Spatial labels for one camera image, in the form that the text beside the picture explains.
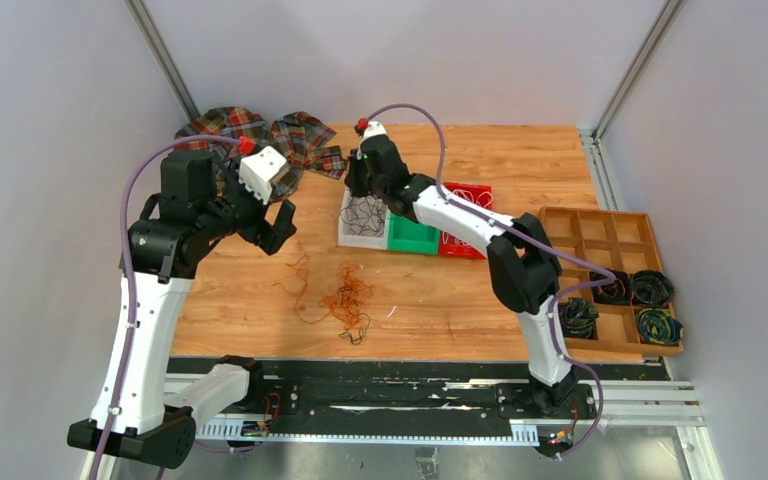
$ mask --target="plaid shirt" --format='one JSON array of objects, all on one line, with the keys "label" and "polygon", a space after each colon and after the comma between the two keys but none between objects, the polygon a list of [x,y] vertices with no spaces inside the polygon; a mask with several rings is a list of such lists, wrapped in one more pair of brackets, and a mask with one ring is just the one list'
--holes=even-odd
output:
[{"label": "plaid shirt", "polygon": [[[290,164],[290,171],[275,186],[278,197],[288,197],[296,191],[304,170],[339,179],[348,168],[339,146],[324,146],[335,132],[318,118],[306,112],[295,112],[267,127],[263,117],[245,108],[213,108],[178,130],[175,138],[190,135],[247,137],[262,147],[273,146]],[[179,145],[176,150],[211,150],[225,158],[229,148],[226,144],[196,141]]]}]

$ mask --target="wooden organizer box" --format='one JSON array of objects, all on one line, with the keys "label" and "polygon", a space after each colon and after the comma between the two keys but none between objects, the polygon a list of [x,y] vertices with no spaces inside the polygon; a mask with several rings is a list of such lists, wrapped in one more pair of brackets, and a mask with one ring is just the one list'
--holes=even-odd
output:
[{"label": "wooden organizer box", "polygon": [[[539,218],[552,246],[564,253],[629,275],[640,270],[664,271],[655,234],[645,213],[543,207]],[[590,279],[588,270],[563,259],[560,262],[561,289]],[[576,290],[570,296],[593,302],[589,288]],[[596,339],[566,338],[567,348],[652,356],[670,356],[683,350],[681,343],[664,346],[640,340],[635,316],[641,307],[630,303],[595,305],[599,311]],[[675,317],[672,305],[668,310]]]}]

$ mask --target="white wall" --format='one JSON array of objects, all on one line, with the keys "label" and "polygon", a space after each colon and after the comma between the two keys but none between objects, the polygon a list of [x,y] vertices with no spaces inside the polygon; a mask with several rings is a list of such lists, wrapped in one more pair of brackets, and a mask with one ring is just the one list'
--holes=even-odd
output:
[{"label": "white wall", "polygon": [[768,2],[687,2],[606,146],[678,288],[725,478],[768,478]]},{"label": "white wall", "polygon": [[66,430],[112,348],[122,186],[183,122],[123,1],[0,1],[0,478],[80,471]]},{"label": "white wall", "polygon": [[202,111],[592,127],[663,0],[146,3]]}]

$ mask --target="wooden tabletop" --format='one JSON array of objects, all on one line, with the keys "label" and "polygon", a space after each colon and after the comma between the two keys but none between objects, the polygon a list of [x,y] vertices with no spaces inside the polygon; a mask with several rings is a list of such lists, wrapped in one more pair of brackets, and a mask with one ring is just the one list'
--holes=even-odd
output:
[{"label": "wooden tabletop", "polygon": [[[338,126],[332,141],[344,153],[356,148],[351,127]],[[439,155],[429,126],[389,125],[392,140],[412,172],[434,176]],[[489,185],[493,209],[520,216],[544,205],[597,207],[596,194],[574,127],[451,126],[446,180]],[[235,354],[252,357],[522,361],[528,359],[514,315],[490,287],[484,260],[337,247],[342,180],[306,172],[290,199],[298,233],[268,257],[240,238],[227,238],[199,265],[178,322],[175,355]],[[302,282],[287,266],[303,254],[309,287],[300,300],[306,319],[326,311],[340,264],[361,266],[355,276],[374,285],[366,312],[366,338],[352,345],[338,337],[333,317],[309,325],[293,310],[292,291]],[[393,307],[396,310],[388,317]],[[633,362],[640,356],[573,351],[586,361]]]}]

